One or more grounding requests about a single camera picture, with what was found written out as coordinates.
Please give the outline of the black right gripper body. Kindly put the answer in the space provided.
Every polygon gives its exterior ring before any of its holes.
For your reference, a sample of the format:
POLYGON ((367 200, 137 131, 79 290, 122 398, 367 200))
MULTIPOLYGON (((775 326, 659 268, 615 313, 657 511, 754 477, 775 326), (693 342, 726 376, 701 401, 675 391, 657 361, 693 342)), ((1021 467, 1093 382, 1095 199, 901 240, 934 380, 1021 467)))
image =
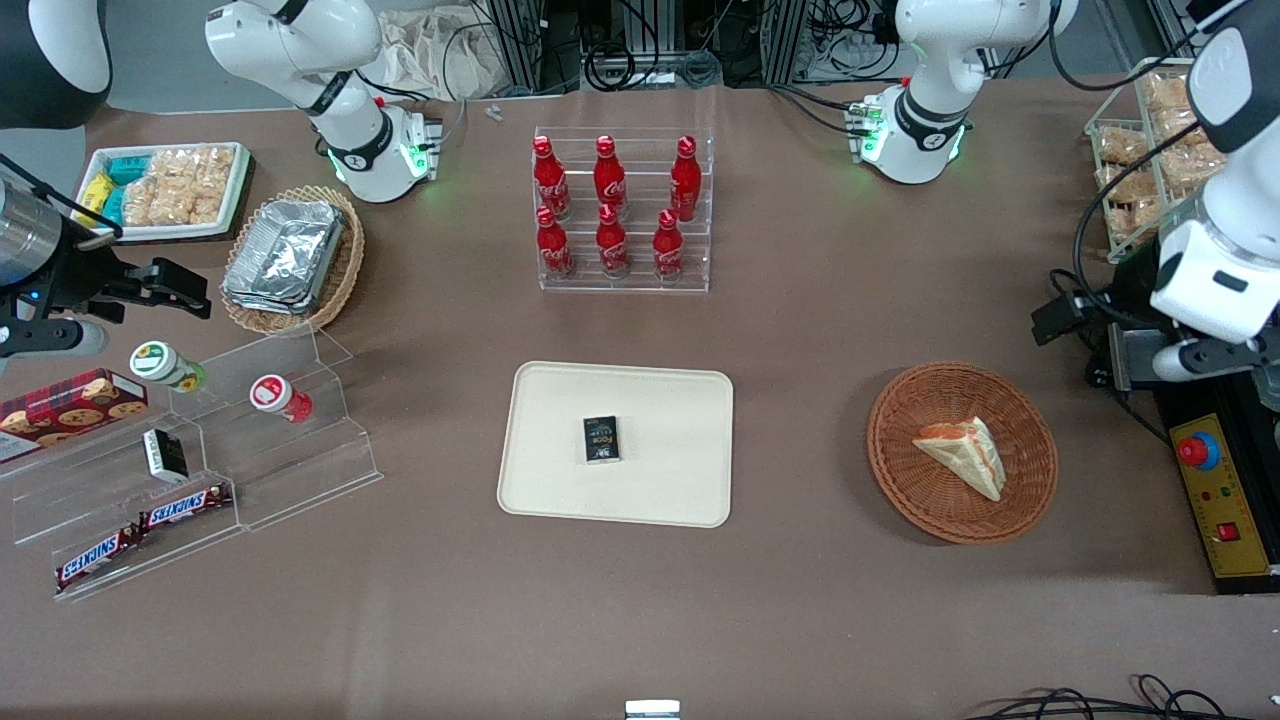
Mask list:
POLYGON ((120 260, 106 245, 81 249, 91 233, 68 217, 60 220, 58 249, 40 274, 41 318, 69 313, 122 323, 127 304, 154 304, 142 282, 132 275, 137 266, 120 260))

